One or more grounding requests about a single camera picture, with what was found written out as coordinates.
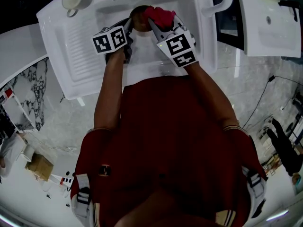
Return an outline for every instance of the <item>white box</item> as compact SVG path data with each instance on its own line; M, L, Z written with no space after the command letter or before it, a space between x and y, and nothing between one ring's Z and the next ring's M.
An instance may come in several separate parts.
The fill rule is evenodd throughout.
M198 61L195 45L188 30L158 43L157 46L178 68Z
M91 41L97 54L107 54L115 52L127 44L123 26L106 29L95 34Z

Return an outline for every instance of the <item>person in black clothes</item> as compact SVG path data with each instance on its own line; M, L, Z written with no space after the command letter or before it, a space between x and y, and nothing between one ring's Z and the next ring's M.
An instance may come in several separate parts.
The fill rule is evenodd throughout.
M297 155L290 140L285 135L280 123L272 119L273 126L276 129L277 136L271 129L267 129L267 135L271 138L271 142L275 147L283 166L290 176L292 176L293 184L296 185L301 180L299 171L303 163L303 155Z

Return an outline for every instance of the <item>black and white marble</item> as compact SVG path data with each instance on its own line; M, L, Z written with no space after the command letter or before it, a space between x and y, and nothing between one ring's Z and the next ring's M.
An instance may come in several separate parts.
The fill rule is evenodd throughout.
M48 57L14 77L7 86L38 131L64 98Z

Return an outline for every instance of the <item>power cord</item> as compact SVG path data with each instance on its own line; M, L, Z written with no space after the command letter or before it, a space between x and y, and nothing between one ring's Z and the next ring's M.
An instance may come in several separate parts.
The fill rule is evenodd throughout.
M258 107L258 105L259 105L259 103L260 103L260 101L261 101L261 99L262 99L262 96L263 96L263 94L265 93L265 90L266 90L266 87L267 87L268 83L269 83L269 82L272 82L275 78L286 79L286 80L295 82L295 83L297 83L297 84L300 85L300 86L303 86L301 83L299 83L299 82L297 82L297 81L294 81L294 80L291 80L291 79L288 79L288 78L284 78L284 77L280 77L280 76L271 76L271 77L268 79L268 81L267 81L267 83L266 83L266 85L265 85L265 88L264 88L264 90L263 90L263 93L262 93L262 95L261 95L261 97L260 97L260 99L259 99L259 101L258 101L258 103L257 103L257 105L256 105L256 107L255 107L255 109L254 109L254 111L251 113L250 117L248 118L248 120L247 120L246 123L244 124L243 128L244 128L244 127L246 126L246 124L249 122L249 120L250 120L251 117L253 116L255 110L257 109L257 107Z

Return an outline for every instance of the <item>red shirt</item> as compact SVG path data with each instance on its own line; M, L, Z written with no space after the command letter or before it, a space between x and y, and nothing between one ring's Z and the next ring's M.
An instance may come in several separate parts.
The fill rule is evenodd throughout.
M110 176L98 175L101 165ZM161 77L125 87L117 131L86 135L75 174L88 174L101 226L114 226L159 187L176 193L186 214L215 222L233 210L232 226L243 226L250 196L241 166L266 177L251 139L220 128L189 77ZM78 191L75 178L71 197Z

